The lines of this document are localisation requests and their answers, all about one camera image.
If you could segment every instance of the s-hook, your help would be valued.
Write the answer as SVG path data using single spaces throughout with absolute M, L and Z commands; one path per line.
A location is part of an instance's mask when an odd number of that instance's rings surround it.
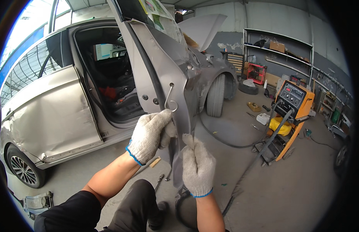
M 166 97 L 166 100 L 165 100 L 165 103 L 164 103 L 164 108 L 165 108 L 165 109 L 170 109 L 170 108 L 169 108 L 169 105 L 168 105 L 168 98 L 169 98 L 169 96 L 171 95 L 171 92 L 172 92 L 172 89 L 173 89 L 173 87 L 174 87 L 174 84 L 171 82 L 171 83 L 169 84 L 169 86 L 171 87 L 171 89 L 169 90 L 168 96 Z M 172 112 L 176 111 L 176 110 L 178 109 L 178 103 L 177 103 L 176 101 L 173 101 L 173 100 L 171 100 L 170 102 L 174 102 L 174 103 L 176 104 L 176 108 L 175 108 L 174 110 L 171 110 L 171 111 L 172 111 Z

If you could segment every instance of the spare tire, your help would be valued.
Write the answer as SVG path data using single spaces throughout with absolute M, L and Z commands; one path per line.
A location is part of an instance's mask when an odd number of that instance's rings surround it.
M 258 86 L 251 87 L 251 86 L 244 85 L 242 82 L 239 82 L 238 89 L 246 94 L 250 94 L 250 95 L 258 94 Z
M 225 94 L 225 75 L 219 74 L 209 88 L 206 97 L 206 114 L 212 117 L 220 117 L 223 108 Z

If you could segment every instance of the open car door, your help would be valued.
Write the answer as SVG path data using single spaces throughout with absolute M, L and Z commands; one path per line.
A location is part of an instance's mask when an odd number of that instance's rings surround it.
M 108 3 L 126 44 L 142 108 L 148 113 L 165 108 L 173 111 L 178 138 L 171 141 L 169 148 L 158 152 L 171 164 L 173 185 L 180 189 L 183 182 L 179 151 L 185 146 L 182 134 L 191 133 L 195 127 L 200 63 L 188 49 L 171 14 L 158 0 L 108 0 Z

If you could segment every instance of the hand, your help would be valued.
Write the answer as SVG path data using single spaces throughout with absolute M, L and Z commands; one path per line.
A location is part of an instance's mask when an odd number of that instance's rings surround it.
M 159 144 L 162 148 L 169 145 L 170 136 L 175 136 L 176 134 L 171 119 L 172 112 L 169 109 L 140 117 L 130 143 L 125 148 L 139 165 L 145 165 L 155 156 Z M 166 126 L 168 126 L 168 129 L 165 129 L 162 133 L 163 128 Z
M 213 178 L 216 160 L 204 144 L 190 134 L 182 135 L 187 145 L 183 154 L 183 183 L 193 197 L 204 197 L 213 191 Z

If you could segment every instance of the knee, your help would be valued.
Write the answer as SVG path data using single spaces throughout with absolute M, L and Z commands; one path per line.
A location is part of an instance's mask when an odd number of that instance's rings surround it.
M 155 190 L 152 187 L 152 184 L 144 179 L 136 180 L 132 184 L 132 187 L 138 188 L 140 190 L 140 192 L 142 192 L 144 194 L 155 194 Z

